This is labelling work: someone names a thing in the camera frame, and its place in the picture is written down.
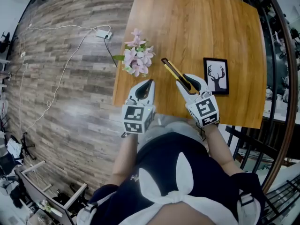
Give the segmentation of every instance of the wooden floor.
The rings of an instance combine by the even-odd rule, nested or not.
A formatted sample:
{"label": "wooden floor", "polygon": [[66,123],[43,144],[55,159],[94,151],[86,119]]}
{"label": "wooden floor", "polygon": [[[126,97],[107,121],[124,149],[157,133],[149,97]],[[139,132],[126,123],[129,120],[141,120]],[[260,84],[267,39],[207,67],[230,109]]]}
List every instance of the wooden floor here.
{"label": "wooden floor", "polygon": [[[12,80],[5,90],[9,102],[9,126],[20,139],[19,89],[25,66],[21,66],[21,51],[26,51],[21,91],[22,131],[39,118],[52,100],[62,70],[77,49],[87,30],[26,30],[73,24],[82,27],[110,25],[113,36],[108,42],[112,54],[119,54],[134,0],[46,0],[29,5],[17,30],[19,37],[11,57]],[[69,62],[52,107],[28,130],[27,143],[36,161],[25,159],[26,165],[45,160],[46,165],[31,178],[41,188],[53,184],[72,195],[69,184],[78,188],[89,186],[88,195],[103,185],[111,174],[120,147],[123,129],[119,122],[120,108],[113,107],[112,95],[116,67],[106,50],[104,40],[87,36],[79,51]]]}

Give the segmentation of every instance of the forearm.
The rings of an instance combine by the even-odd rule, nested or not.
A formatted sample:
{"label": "forearm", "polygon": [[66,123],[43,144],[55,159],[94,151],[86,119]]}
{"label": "forearm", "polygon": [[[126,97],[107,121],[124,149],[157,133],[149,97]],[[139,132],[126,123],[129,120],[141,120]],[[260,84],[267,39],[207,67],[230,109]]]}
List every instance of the forearm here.
{"label": "forearm", "polygon": [[137,151],[137,134],[124,138],[117,159],[114,162],[112,174],[127,177],[134,165]]}
{"label": "forearm", "polygon": [[215,124],[204,127],[210,156],[216,160],[228,175],[243,172],[233,160],[228,145]]}

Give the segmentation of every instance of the knot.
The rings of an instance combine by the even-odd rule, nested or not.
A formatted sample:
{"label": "knot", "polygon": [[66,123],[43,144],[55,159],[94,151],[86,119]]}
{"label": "knot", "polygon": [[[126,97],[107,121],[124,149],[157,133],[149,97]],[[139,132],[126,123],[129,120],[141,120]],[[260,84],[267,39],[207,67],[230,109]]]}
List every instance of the knot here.
{"label": "knot", "polygon": [[166,197],[171,198],[172,203],[179,203],[183,201],[184,195],[185,194],[182,193],[181,191],[172,191],[169,192]]}

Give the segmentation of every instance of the flower bouquet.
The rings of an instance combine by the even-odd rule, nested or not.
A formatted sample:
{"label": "flower bouquet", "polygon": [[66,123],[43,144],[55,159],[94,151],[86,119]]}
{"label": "flower bouquet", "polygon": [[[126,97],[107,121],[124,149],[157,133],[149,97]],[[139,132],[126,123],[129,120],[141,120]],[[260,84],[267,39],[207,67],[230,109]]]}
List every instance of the flower bouquet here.
{"label": "flower bouquet", "polygon": [[148,46],[147,40],[141,40],[141,30],[135,28],[132,32],[135,36],[132,42],[125,42],[125,50],[123,55],[113,56],[114,59],[122,61],[123,70],[136,77],[141,73],[144,77],[148,74],[148,67],[151,66],[151,58],[155,55],[153,46]]}

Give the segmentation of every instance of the black picture frame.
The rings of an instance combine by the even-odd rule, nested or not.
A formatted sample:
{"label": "black picture frame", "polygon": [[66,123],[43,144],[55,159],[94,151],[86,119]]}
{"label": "black picture frame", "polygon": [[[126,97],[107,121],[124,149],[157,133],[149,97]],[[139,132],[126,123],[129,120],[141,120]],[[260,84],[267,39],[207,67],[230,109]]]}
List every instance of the black picture frame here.
{"label": "black picture frame", "polygon": [[217,59],[217,58],[203,58],[203,64],[204,64],[204,79],[206,83],[209,85],[208,82],[208,70],[207,70],[207,62],[208,61],[218,61],[223,62],[225,64],[225,79],[226,79],[226,88],[219,88],[215,89],[216,91],[211,91],[212,94],[221,94],[221,95],[227,95],[229,94],[229,82],[228,82],[228,65],[227,60],[225,59]]}

